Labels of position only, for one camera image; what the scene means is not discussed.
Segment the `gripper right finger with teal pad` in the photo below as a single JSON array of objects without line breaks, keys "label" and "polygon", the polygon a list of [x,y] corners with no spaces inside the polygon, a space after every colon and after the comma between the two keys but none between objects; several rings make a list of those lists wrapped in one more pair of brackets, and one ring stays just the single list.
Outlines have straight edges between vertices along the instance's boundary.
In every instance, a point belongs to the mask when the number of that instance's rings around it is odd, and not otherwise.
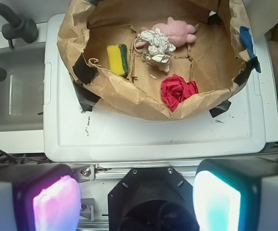
[{"label": "gripper right finger with teal pad", "polygon": [[278,231],[278,158],[209,158],[193,183],[203,231]]}]

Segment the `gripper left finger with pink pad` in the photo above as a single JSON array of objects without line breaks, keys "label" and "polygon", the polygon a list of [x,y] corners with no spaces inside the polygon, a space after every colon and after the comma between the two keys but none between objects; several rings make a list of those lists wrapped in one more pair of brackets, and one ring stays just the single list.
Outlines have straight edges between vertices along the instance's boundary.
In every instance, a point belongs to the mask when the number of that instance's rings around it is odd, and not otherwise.
[{"label": "gripper left finger with pink pad", "polygon": [[0,164],[0,231],[74,231],[81,194],[66,164]]}]

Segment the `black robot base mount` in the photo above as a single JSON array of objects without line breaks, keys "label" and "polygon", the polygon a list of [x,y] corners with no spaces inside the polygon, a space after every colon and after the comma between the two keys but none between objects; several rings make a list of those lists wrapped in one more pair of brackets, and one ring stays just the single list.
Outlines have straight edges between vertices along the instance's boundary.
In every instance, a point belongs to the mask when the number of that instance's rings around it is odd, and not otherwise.
[{"label": "black robot base mount", "polygon": [[132,168],[108,193],[111,231],[198,231],[193,186],[173,167]]}]

